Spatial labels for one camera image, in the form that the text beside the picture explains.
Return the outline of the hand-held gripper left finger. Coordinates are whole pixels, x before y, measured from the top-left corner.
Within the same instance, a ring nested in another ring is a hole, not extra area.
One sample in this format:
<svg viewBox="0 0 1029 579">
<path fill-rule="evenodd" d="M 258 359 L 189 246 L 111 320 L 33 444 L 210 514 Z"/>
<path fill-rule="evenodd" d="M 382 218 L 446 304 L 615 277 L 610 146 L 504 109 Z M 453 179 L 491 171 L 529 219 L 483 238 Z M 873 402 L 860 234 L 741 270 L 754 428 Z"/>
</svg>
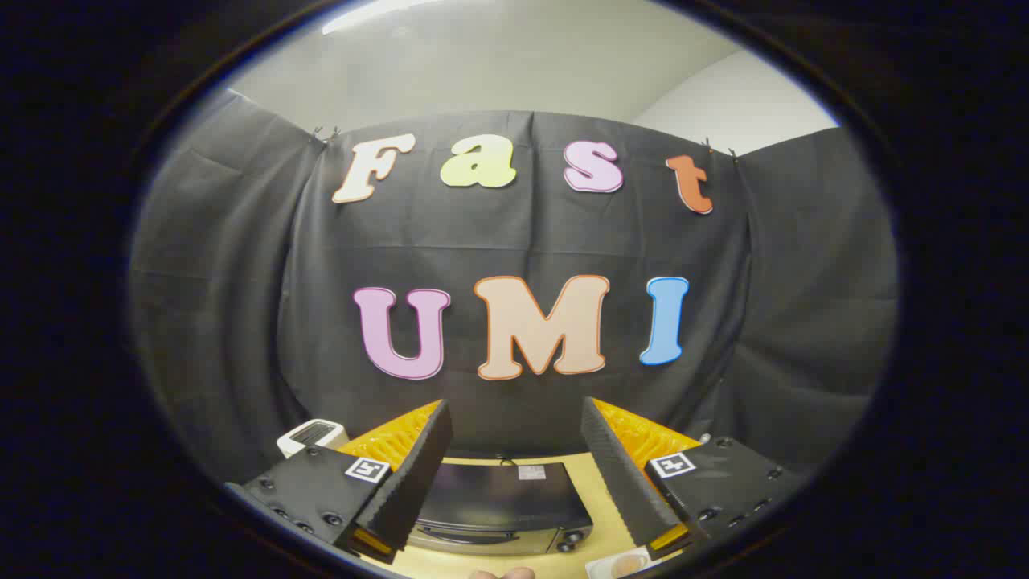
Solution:
<svg viewBox="0 0 1029 579">
<path fill-rule="evenodd" d="M 225 487 L 299 536 L 390 564 L 407 545 L 452 435 L 449 404 L 435 400 L 338 447 L 304 445 Z"/>
</svg>

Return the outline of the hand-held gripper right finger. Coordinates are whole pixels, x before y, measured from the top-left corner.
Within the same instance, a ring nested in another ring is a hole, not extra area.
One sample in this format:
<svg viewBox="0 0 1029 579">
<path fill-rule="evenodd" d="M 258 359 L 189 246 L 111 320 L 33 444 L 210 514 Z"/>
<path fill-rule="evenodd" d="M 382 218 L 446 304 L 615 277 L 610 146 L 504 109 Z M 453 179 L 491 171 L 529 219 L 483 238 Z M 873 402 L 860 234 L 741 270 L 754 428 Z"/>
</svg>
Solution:
<svg viewBox="0 0 1029 579">
<path fill-rule="evenodd" d="M 804 484 L 734 437 L 701 442 L 590 396 L 580 431 L 622 523 L 653 558 L 731 544 Z"/>
</svg>

